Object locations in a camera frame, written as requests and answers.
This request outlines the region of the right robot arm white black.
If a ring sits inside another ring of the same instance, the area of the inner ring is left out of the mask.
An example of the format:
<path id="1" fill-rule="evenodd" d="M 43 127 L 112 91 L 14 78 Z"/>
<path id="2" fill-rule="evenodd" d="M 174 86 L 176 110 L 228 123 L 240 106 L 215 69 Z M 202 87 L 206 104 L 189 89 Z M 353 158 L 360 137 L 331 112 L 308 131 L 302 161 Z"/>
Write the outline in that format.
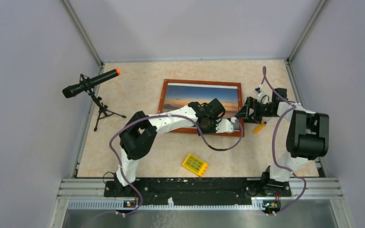
<path id="1" fill-rule="evenodd" d="M 263 103 L 262 97 L 248 97 L 245 105 L 235 115 L 251 124 L 261 123 L 264 117 L 280 117 L 290 122 L 286 152 L 261 176 L 259 188 L 266 196 L 283 190 L 292 172 L 328 152 L 329 116 L 307 110 L 286 98 L 287 91 L 284 88 L 276 88 L 272 100 L 267 103 Z"/>

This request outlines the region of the yellow handled screwdriver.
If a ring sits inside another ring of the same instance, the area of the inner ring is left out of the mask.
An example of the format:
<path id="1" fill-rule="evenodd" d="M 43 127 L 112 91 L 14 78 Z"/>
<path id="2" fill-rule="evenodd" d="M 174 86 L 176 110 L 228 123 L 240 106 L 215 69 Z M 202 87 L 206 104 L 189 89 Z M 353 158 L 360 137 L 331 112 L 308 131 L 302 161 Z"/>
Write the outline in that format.
<path id="1" fill-rule="evenodd" d="M 265 126 L 267 125 L 267 122 L 263 122 L 261 123 L 259 126 L 257 126 L 254 130 L 253 133 L 257 134 L 259 131 L 261 131 Z"/>

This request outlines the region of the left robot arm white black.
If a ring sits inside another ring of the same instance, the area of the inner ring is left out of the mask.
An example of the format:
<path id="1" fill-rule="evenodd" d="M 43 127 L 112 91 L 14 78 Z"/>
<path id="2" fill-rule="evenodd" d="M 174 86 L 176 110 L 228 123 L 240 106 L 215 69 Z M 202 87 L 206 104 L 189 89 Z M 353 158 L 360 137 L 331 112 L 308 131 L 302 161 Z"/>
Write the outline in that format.
<path id="1" fill-rule="evenodd" d="M 209 103 L 190 102 L 160 114 L 146 115 L 143 111 L 135 113 L 109 142 L 110 149 L 116 152 L 113 141 L 116 137 L 120 139 L 121 153 L 116 155 L 119 167 L 114 174 L 115 190 L 121 196 L 133 192 L 139 161 L 150 152 L 157 136 L 191 127 L 195 127 L 200 135 L 232 132 L 233 125 L 224 119 L 225 112 L 221 102 L 215 98 Z"/>

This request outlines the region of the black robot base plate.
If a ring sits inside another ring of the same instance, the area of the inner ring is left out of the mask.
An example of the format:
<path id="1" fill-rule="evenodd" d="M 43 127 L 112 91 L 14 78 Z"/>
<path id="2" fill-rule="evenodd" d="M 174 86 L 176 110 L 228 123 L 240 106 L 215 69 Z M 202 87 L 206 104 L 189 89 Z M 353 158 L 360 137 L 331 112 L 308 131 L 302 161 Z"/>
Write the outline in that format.
<path id="1" fill-rule="evenodd" d="M 290 197 L 289 184 L 283 190 L 264 189 L 259 178 L 138 178 L 131 186 L 118 188 L 114 180 L 105 184 L 107 198 L 127 197 L 143 205 L 250 205 L 253 197 Z"/>

